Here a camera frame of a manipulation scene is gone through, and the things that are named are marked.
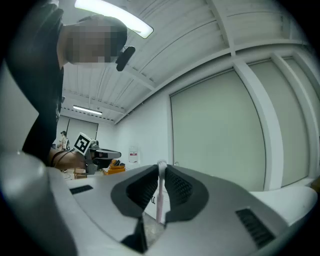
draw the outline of person in background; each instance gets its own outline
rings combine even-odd
[[[62,132],[60,132],[61,134],[61,140],[59,140],[59,144],[56,147],[57,150],[61,150],[61,151],[66,151],[66,150],[70,150],[70,143],[69,143],[69,139],[67,138],[67,132],[65,130],[63,130]]]

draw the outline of white wall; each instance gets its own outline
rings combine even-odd
[[[108,123],[99,123],[96,133],[96,140],[99,146],[107,150],[117,150],[117,129]]]
[[[129,147],[138,147],[140,166],[154,165],[158,160],[169,161],[167,105],[164,95],[157,95],[138,107],[117,124],[116,149],[121,161],[129,163]]]

